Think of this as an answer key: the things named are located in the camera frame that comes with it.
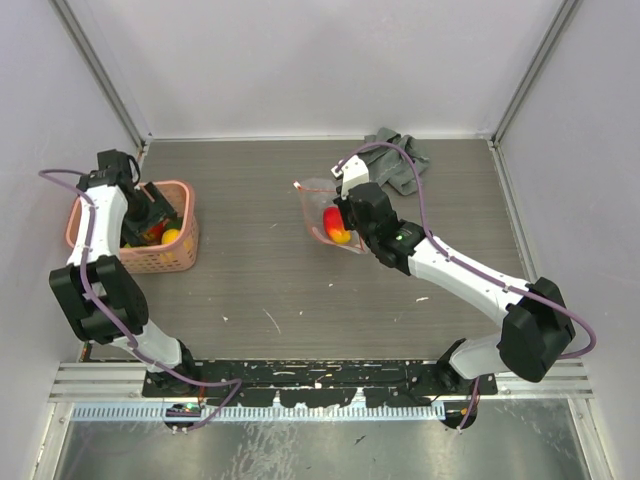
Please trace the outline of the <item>red yellow mango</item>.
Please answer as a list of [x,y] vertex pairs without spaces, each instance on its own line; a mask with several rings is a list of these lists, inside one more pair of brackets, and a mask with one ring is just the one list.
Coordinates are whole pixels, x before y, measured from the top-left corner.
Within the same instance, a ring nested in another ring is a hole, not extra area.
[[345,228],[341,212],[337,206],[330,206],[324,210],[323,227],[331,242],[338,245],[346,245],[351,241],[351,234]]

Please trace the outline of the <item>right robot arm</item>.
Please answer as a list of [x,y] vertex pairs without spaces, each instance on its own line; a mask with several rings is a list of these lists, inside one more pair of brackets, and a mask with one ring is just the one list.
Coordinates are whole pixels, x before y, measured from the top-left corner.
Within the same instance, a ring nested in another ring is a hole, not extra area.
[[440,243],[422,226],[400,219],[375,183],[340,187],[334,202],[344,227],[381,264],[447,290],[499,327],[495,335],[455,341],[438,359],[436,378],[447,392],[462,393],[474,379],[504,372],[538,383],[574,339],[554,282],[504,275]]

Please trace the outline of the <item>clear zip top bag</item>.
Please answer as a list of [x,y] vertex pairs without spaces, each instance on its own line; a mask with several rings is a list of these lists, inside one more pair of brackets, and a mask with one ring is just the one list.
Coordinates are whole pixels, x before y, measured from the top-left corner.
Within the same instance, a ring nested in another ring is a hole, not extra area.
[[310,178],[293,183],[302,206],[305,225],[310,235],[325,245],[342,248],[347,251],[364,254],[367,247],[357,232],[349,231],[351,241],[346,245],[331,242],[323,227],[323,212],[327,207],[337,206],[334,199],[337,196],[334,181],[322,178]]

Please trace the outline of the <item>pink plastic basket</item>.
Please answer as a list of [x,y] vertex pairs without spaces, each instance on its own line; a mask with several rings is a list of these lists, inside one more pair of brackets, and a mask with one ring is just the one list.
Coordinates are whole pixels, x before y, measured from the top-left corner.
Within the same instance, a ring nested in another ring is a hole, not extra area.
[[138,190],[148,200],[158,193],[181,221],[175,238],[150,246],[121,246],[128,201],[116,186],[89,187],[82,179],[72,186],[76,194],[69,217],[66,240],[71,247],[67,260],[91,272],[102,261],[113,261],[131,274],[161,274],[191,268],[196,261],[199,226],[195,217],[195,191],[179,180],[147,182]]

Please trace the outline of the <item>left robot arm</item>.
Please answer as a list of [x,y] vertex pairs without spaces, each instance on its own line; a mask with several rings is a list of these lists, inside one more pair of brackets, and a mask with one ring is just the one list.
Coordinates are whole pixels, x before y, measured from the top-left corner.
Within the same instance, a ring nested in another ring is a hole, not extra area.
[[116,149],[97,155],[98,166],[81,174],[76,242],[49,286],[76,337],[119,348],[143,362],[146,380],[165,393],[188,396],[200,372],[184,343],[150,318],[133,278],[150,268],[179,271],[195,261],[194,198],[171,202],[154,183],[140,182],[138,161]]

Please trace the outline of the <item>yellow lemon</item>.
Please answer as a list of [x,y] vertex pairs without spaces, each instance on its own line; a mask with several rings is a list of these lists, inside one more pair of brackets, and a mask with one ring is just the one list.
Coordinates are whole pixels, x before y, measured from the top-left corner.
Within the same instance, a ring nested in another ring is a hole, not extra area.
[[161,244],[168,245],[173,243],[180,236],[180,233],[181,231],[175,228],[165,230],[161,237]]

